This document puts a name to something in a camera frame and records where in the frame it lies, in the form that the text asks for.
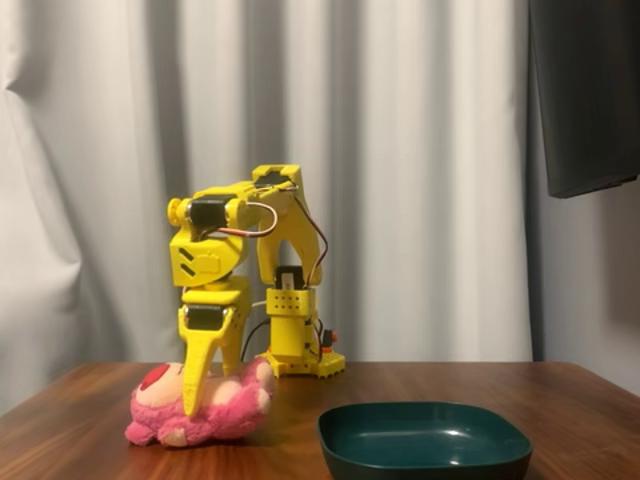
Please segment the yellow gripper, black servo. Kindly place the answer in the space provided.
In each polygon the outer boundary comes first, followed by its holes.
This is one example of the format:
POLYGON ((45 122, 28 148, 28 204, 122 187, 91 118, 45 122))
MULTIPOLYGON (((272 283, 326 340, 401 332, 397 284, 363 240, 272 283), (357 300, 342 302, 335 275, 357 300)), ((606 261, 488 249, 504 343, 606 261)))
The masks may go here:
POLYGON ((222 281, 187 288, 178 313, 179 336, 186 344, 182 398, 184 413, 192 417, 202 399, 211 361, 222 353, 222 369, 231 376, 241 365, 246 319, 251 310, 246 276, 231 275, 222 281))

